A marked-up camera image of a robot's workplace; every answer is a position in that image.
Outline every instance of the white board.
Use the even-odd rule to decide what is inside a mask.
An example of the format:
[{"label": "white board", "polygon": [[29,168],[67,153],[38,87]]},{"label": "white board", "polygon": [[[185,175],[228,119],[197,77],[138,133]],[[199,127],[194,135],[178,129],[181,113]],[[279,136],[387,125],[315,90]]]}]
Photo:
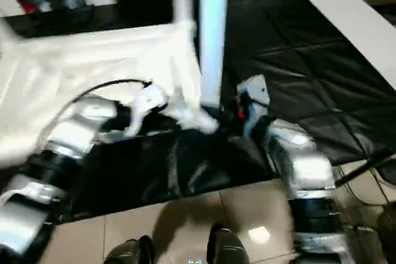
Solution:
[{"label": "white board", "polygon": [[363,0],[309,0],[396,89],[396,28]]}]

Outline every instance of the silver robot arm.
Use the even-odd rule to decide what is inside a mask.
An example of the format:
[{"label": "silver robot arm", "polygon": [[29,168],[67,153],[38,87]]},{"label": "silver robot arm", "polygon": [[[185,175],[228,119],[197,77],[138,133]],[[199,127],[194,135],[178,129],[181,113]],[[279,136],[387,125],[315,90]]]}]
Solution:
[{"label": "silver robot arm", "polygon": [[265,136],[270,164],[283,179],[294,220],[294,263],[344,263],[353,260],[333,200],[335,179],[328,158],[299,125],[273,121]]},{"label": "silver robot arm", "polygon": [[70,193],[92,148],[101,138],[109,142],[114,136],[122,140],[138,133],[144,117],[166,105],[167,97],[160,93],[159,87],[149,85],[131,107],[83,96],[41,136],[40,152],[27,160],[0,195],[0,262],[4,251],[8,261],[40,259],[54,229],[52,215]]}]

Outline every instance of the black cable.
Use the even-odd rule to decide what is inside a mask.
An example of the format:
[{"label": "black cable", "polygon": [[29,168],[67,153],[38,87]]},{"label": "black cable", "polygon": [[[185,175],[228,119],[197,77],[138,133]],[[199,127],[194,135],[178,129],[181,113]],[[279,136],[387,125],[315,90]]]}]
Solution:
[{"label": "black cable", "polygon": [[122,80],[110,80],[109,82],[106,83],[100,83],[99,85],[96,85],[92,88],[89,88],[87,91],[84,91],[83,93],[81,93],[80,95],[78,95],[77,97],[75,97],[69,104],[67,104],[66,106],[68,107],[71,103],[75,103],[77,100],[79,100],[81,97],[95,91],[101,88],[105,88],[111,85],[117,85],[119,83],[141,83],[143,85],[143,87],[148,87],[149,85],[152,84],[152,82],[146,82],[144,80],[137,80],[137,79],[122,79]]},{"label": "black cable", "polygon": [[255,100],[255,99],[252,99],[252,98],[250,98],[250,101],[252,103],[257,103],[258,105],[261,105],[264,108],[267,108],[269,111],[273,111],[273,112],[277,113],[279,116],[283,117],[285,120],[290,119],[290,117],[287,116],[283,111],[280,111],[279,109],[274,108],[267,103],[263,103],[263,102]]},{"label": "black cable", "polygon": [[386,202],[389,203],[389,199],[388,199],[388,197],[386,196],[386,194],[385,194],[385,192],[384,192],[384,189],[381,187],[381,182],[378,180],[378,177],[377,177],[374,173],[372,173],[372,170],[370,170],[371,175],[372,175],[373,178],[376,180],[377,185],[378,185],[379,189],[381,190],[381,193],[382,193],[383,196],[385,197]]},{"label": "black cable", "polygon": [[105,82],[105,83],[100,83],[99,85],[96,85],[92,88],[89,88],[88,90],[82,92],[80,95],[77,95],[74,99],[70,100],[68,103],[66,103],[63,108],[60,110],[60,112],[58,112],[55,117],[53,118],[53,120],[46,126],[46,128],[43,129],[43,133],[45,133],[45,131],[48,129],[50,130],[52,128],[52,126],[56,123],[56,121],[59,119],[59,117],[62,116],[62,114],[69,108],[70,105],[72,105],[73,103],[77,102],[80,98],[82,98],[83,96],[101,89],[101,88],[105,88],[111,85],[117,85],[119,83],[141,83],[143,85],[143,87],[148,87],[149,85],[152,84],[152,82],[147,82],[144,80],[139,80],[139,79],[122,79],[122,80],[110,80],[109,82]]},{"label": "black cable", "polygon": [[[341,167],[338,167],[339,170],[341,170],[341,173],[343,174],[343,176],[345,175],[344,170],[342,170]],[[349,182],[346,183],[346,186],[348,187],[349,193],[351,194],[351,196],[356,199],[357,201],[359,201],[360,203],[362,203],[363,205],[366,205],[367,207],[384,207],[384,204],[375,204],[375,203],[367,203],[365,201],[363,201],[362,199],[358,198],[355,193],[353,193],[352,188],[349,184]]]}]

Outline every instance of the black plastic sheet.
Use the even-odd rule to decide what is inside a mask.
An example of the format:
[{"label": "black plastic sheet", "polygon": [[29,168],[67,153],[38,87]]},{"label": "black plastic sheet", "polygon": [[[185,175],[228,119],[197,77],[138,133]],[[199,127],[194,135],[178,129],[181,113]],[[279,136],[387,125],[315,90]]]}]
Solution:
[{"label": "black plastic sheet", "polygon": [[228,1],[233,84],[264,74],[272,114],[303,126],[334,165],[396,149],[395,90],[308,0]]}]

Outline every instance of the floor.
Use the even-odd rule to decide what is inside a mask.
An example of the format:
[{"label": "floor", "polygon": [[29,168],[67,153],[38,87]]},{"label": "floor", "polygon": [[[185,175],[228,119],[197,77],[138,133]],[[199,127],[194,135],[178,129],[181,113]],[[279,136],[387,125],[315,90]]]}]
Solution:
[{"label": "floor", "polygon": [[[343,165],[336,174],[357,166],[359,162]],[[377,182],[371,172],[351,181],[350,189],[337,190],[346,223],[375,227],[382,207],[371,205],[396,200],[396,189]],[[158,264],[205,263],[214,222],[238,234],[251,263],[286,264],[295,257],[286,196],[281,182],[273,180],[64,224],[58,227],[41,264],[101,263],[114,246],[144,234],[153,238]],[[350,237],[357,264],[386,263],[376,233],[351,231]]]}]

